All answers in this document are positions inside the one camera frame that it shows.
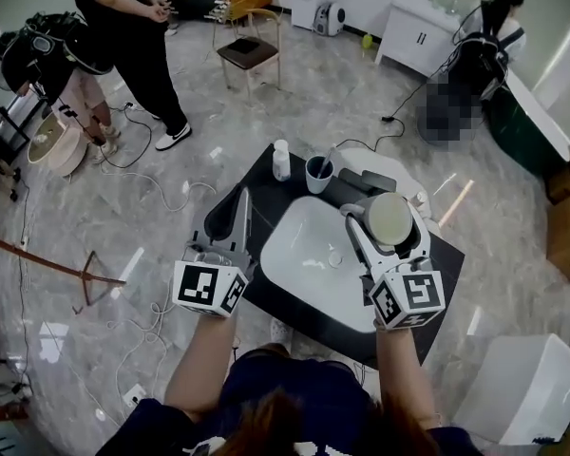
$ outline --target marble floor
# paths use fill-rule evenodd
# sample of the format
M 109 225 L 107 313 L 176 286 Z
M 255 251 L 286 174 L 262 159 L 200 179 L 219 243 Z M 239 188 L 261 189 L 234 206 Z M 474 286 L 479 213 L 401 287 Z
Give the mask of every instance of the marble floor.
M 166 152 L 150 147 L 127 172 L 158 181 L 171 208 L 185 200 L 186 181 L 206 182 L 218 190 L 233 185 L 276 139 L 286 139 L 293 153 L 307 158 L 345 138 L 373 143 L 381 135 L 399 133 L 397 123 L 384 125 L 379 119 L 422 82 L 420 75 L 387 59 L 376 66 L 375 49 L 363 50 L 357 36 L 325 38 L 292 28 L 286 16 L 284 20 L 282 89 L 275 86 L 276 68 L 268 66 L 254 79 L 252 104 L 247 103 L 243 76 L 234 69 L 230 75 L 237 89 L 226 89 L 219 59 L 210 52 L 211 25 L 186 23 L 167 38 L 173 82 L 195 133 Z M 230 38 L 227 29 L 219 31 L 219 42 Z M 132 100 L 118 74 L 103 77 L 102 85 L 111 106 Z M 466 254 L 453 302 L 425 363 L 440 410 L 448 418 L 495 335 L 556 333 L 570 344 L 570 283 L 545 260 L 547 200 L 542 183 L 510 160 L 484 125 L 473 142 L 445 151 L 420 140 L 413 114 L 411 104 L 401 110 L 398 116 L 407 132 L 381 141 L 378 152 L 402 162 L 426 187 L 434 219 L 445 220 L 444 239 Z M 162 131 L 162 125 L 142 111 L 129 116 L 151 126 L 155 139 Z M 118 111 L 114 120 L 123 136 L 113 161 L 126 163 L 143 149 L 148 133 Z M 22 154 L 19 164 L 30 187 L 27 212 L 23 201 L 0 200 L 2 238 L 18 241 L 26 214 L 30 251 L 82 268 L 95 250 L 95 271 L 109 276 L 119 276 L 143 248 L 122 294 L 107 295 L 80 315 L 72 311 L 82 298 L 76 279 L 24 265 L 23 323 L 18 264 L 0 251 L 0 353 L 25 358 L 25 327 L 35 393 L 32 417 L 60 451 L 91 455 L 123 419 L 115 373 L 143 339 L 132 323 L 115 328 L 107 323 L 130 319 L 149 327 L 155 322 L 151 303 L 164 305 L 173 261 L 182 255 L 195 206 L 211 192 L 193 189 L 189 204 L 171 213 L 149 180 L 105 176 L 88 161 L 71 180 L 64 180 L 24 161 Z M 122 172 L 111 166 L 104 170 Z M 463 190 L 462 202 L 444 218 Z M 105 286 L 93 285 L 93 297 L 105 292 Z M 479 327 L 470 331 L 472 317 L 479 314 Z M 128 356 L 119 374 L 120 391 L 140 383 L 150 393 L 166 350 L 155 388 L 160 398 L 195 322 L 196 315 L 184 310 L 168 313 L 161 326 L 165 345 L 143 343 Z M 269 322 L 267 314 L 243 301 L 237 354 L 266 342 Z M 302 336 L 294 340 L 294 355 L 341 359 Z M 375 372 L 368 372 L 366 387 L 375 393 Z M 486 454 L 526 453 L 523 448 L 483 448 Z

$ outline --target sink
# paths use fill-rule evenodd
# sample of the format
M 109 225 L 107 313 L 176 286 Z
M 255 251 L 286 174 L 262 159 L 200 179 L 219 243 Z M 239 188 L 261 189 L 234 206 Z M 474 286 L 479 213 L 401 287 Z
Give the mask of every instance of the sink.
M 321 199 L 295 200 L 260 255 L 271 282 L 330 318 L 361 333 L 375 331 L 364 306 L 359 262 L 344 217 Z

